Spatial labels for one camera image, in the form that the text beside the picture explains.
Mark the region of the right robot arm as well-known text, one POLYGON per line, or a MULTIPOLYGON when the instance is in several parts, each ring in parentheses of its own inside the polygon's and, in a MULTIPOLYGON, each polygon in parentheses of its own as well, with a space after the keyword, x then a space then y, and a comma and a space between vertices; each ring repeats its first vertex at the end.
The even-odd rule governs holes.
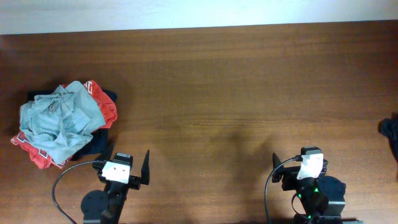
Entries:
POLYGON ((271 182, 281 182, 283 191, 295 192, 291 202, 299 199, 304 209, 303 213, 294 211, 294 223, 362 223, 361 220, 344 219, 341 216, 346 205, 346 184, 326 175, 328 161, 319 147, 302 147, 300 154, 285 161, 281 161, 278 155, 273 153, 272 165, 273 169, 264 187, 264 205, 268 222, 271 221, 267 202, 268 186, 271 182))

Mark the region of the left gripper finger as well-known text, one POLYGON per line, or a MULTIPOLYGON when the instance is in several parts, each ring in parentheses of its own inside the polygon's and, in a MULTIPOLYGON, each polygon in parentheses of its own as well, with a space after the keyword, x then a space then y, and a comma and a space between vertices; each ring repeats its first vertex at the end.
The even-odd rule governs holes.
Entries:
POLYGON ((147 151, 141 168, 141 184, 144 185, 149 185, 150 182, 149 156, 150 151, 147 151))
POLYGON ((114 143, 110 142, 105 150, 95 159, 96 161, 109 161, 113 153, 114 143))

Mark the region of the black Nike t-shirt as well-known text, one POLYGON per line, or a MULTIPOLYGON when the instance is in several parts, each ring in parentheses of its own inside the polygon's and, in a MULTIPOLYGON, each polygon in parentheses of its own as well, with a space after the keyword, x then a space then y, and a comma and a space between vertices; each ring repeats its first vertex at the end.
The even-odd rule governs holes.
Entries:
POLYGON ((380 121, 378 131, 388 138, 390 149, 397 161, 397 118, 386 118, 380 121))

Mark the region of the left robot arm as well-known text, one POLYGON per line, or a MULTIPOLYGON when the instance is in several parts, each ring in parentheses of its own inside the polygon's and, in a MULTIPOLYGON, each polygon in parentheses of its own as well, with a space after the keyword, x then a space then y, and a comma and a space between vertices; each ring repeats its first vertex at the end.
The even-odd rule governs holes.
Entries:
POLYGON ((92 190, 81 201, 83 223, 118 223, 130 189, 139 190, 149 185, 150 152, 147 151, 141 167, 140 176, 131 175, 134 158, 121 152, 112 155, 111 144, 93 163, 103 190, 92 190))

